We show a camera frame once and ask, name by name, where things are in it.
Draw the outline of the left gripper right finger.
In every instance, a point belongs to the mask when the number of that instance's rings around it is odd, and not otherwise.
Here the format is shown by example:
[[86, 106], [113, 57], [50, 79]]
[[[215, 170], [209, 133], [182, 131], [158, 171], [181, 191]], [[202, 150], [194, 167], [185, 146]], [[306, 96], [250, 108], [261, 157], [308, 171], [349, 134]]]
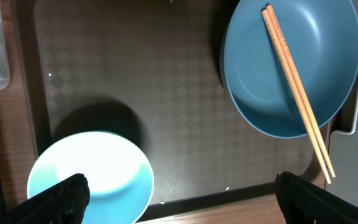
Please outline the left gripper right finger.
[[291, 172], [276, 176], [275, 196], [287, 224], [358, 224], [358, 207]]

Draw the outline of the light blue bowl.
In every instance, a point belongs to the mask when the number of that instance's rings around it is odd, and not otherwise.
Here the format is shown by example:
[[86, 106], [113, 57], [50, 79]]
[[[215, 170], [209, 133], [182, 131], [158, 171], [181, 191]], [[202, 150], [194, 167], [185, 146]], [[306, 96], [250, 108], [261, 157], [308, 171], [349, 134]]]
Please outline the light blue bowl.
[[130, 140], [106, 131], [67, 136], [44, 151], [27, 181], [32, 198], [81, 173], [90, 189], [83, 223], [135, 223], [154, 192], [154, 173], [145, 154]]

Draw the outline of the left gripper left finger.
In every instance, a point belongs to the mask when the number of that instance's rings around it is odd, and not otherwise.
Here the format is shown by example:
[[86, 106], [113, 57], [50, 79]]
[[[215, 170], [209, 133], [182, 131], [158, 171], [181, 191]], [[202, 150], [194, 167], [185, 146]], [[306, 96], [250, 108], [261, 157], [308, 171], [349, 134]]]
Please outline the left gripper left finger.
[[81, 224], [90, 202], [88, 181], [75, 174], [0, 215], [0, 224]]

